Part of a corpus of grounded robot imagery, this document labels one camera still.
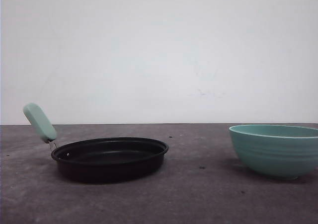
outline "bowl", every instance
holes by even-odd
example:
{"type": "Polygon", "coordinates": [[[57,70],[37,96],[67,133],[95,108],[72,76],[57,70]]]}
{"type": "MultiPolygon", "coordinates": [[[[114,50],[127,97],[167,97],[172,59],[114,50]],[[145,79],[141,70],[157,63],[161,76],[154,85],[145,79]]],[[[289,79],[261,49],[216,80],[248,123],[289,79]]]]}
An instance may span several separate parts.
{"type": "Polygon", "coordinates": [[[229,130],[240,160],[258,173],[291,180],[318,167],[318,129],[237,125],[229,130]]]}

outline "pan handle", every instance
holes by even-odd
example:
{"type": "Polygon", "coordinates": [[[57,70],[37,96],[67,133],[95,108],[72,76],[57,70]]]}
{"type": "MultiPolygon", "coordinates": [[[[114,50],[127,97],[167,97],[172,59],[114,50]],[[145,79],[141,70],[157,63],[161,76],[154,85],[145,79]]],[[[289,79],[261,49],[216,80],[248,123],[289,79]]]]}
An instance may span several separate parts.
{"type": "Polygon", "coordinates": [[[25,105],[23,113],[45,143],[56,139],[56,130],[37,104],[29,103],[25,105]]]}

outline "pan rim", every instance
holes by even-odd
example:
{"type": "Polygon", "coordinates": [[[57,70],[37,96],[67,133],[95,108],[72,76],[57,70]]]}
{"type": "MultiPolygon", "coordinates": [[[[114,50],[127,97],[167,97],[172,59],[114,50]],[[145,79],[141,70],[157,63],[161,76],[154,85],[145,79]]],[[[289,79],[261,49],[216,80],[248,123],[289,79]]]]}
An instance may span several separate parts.
{"type": "Polygon", "coordinates": [[[167,153],[169,150],[169,146],[162,141],[159,140],[155,140],[155,139],[150,139],[150,138],[142,138],[142,137],[106,137],[106,138],[97,138],[97,139],[89,139],[89,140],[83,140],[83,141],[77,141],[77,142],[72,142],[63,146],[60,146],[58,148],[56,148],[55,150],[53,150],[51,152],[51,157],[52,159],[54,159],[56,162],[60,162],[60,163],[65,163],[65,164],[71,164],[71,165],[80,165],[80,166],[96,166],[96,167],[112,167],[112,166],[119,166],[119,165],[126,165],[126,164],[134,164],[134,163],[139,163],[139,162],[143,162],[152,158],[155,158],[157,156],[161,156],[164,155],[165,153],[167,153]],[[79,162],[79,161],[70,161],[70,160],[65,160],[65,159],[61,159],[58,158],[55,154],[56,152],[65,149],[67,147],[72,147],[72,146],[76,146],[76,145],[80,145],[83,144],[85,142],[97,142],[97,141],[117,141],[117,140],[123,140],[123,141],[150,141],[150,142],[154,142],[160,145],[163,145],[165,148],[163,151],[161,151],[160,153],[156,153],[147,157],[143,157],[140,158],[138,160],[134,160],[134,161],[124,161],[124,162],[118,162],[118,163],[109,163],[109,164],[96,164],[96,163],[86,163],[86,162],[79,162]]]}

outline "white wall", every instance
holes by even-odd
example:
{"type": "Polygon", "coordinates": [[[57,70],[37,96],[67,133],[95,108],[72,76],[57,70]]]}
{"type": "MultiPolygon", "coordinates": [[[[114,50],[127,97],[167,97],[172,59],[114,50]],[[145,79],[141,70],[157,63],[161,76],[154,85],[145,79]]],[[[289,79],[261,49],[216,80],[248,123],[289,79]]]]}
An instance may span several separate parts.
{"type": "Polygon", "coordinates": [[[2,0],[1,123],[318,121],[318,0],[2,0]]]}

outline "frying pan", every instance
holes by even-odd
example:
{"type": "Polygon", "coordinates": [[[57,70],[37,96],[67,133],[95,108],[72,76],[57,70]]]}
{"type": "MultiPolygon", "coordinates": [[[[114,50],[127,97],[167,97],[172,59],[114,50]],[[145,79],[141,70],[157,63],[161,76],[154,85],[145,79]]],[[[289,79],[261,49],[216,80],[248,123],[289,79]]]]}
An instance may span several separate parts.
{"type": "MultiPolygon", "coordinates": [[[[50,142],[56,139],[57,132],[42,109],[29,103],[23,112],[41,139],[52,148],[50,142]]],[[[155,172],[161,167],[167,151],[168,145],[161,141],[115,137],[56,146],[51,157],[57,162],[59,172],[68,179],[89,183],[120,182],[155,172]]]]}

